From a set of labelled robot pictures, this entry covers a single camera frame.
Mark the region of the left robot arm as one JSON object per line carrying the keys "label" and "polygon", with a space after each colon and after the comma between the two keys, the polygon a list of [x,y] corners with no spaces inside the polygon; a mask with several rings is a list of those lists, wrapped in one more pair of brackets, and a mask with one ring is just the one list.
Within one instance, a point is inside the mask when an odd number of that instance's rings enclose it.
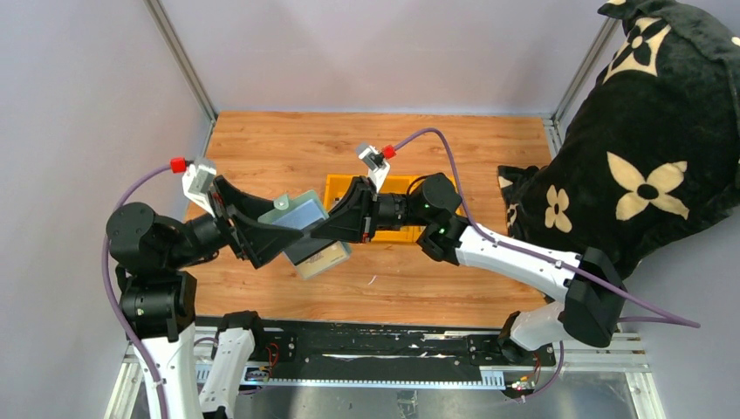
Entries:
{"label": "left robot arm", "polygon": [[197,383],[197,281],[189,268],[224,248],[262,267],[302,237],[299,230],[260,223],[272,202],[240,191],[222,176],[205,196],[210,212],[186,223],[127,201],[106,225],[104,258],[116,267],[105,274],[120,287],[113,305],[144,370],[153,418],[231,418],[246,363],[266,347],[256,312],[225,314],[209,375],[203,385]]}

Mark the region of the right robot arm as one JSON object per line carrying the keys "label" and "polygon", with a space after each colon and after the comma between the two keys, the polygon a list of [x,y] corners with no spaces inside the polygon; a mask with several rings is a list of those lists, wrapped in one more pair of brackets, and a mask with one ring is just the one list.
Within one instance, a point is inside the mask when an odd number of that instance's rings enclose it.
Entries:
{"label": "right robot arm", "polygon": [[624,287],[602,251],[553,251],[499,235],[458,214],[462,204],[456,186],[442,173],[422,177],[404,194],[380,193],[369,178],[355,176],[310,234],[360,244],[372,241],[379,230],[420,227],[416,243],[429,258],[500,273],[538,289],[550,303],[510,314],[493,345],[494,353],[511,364],[561,340],[596,348],[611,344]]}

